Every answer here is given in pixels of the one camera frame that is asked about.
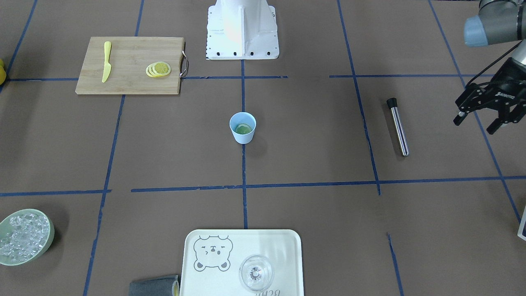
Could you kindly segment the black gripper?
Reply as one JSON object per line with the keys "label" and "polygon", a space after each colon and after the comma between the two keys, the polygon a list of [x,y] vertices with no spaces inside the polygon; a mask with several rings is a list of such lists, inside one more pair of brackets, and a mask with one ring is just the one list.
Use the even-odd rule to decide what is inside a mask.
{"label": "black gripper", "polygon": [[486,128],[490,135],[508,123],[519,123],[525,116],[525,66],[508,58],[490,81],[470,83],[455,104],[459,110],[453,119],[456,126],[479,109],[498,111],[498,117]]}

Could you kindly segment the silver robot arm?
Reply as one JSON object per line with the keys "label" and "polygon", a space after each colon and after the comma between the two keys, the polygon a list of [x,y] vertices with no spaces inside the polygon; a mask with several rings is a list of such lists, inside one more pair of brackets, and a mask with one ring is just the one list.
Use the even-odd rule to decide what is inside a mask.
{"label": "silver robot arm", "polygon": [[482,0],[478,14],[466,20],[464,41],[469,47],[517,42],[502,58],[505,62],[489,82],[471,79],[455,104],[459,113],[453,123],[460,125],[468,114],[479,109],[497,111],[487,127],[494,134],[501,126],[519,123],[525,116],[526,48],[524,0]]}

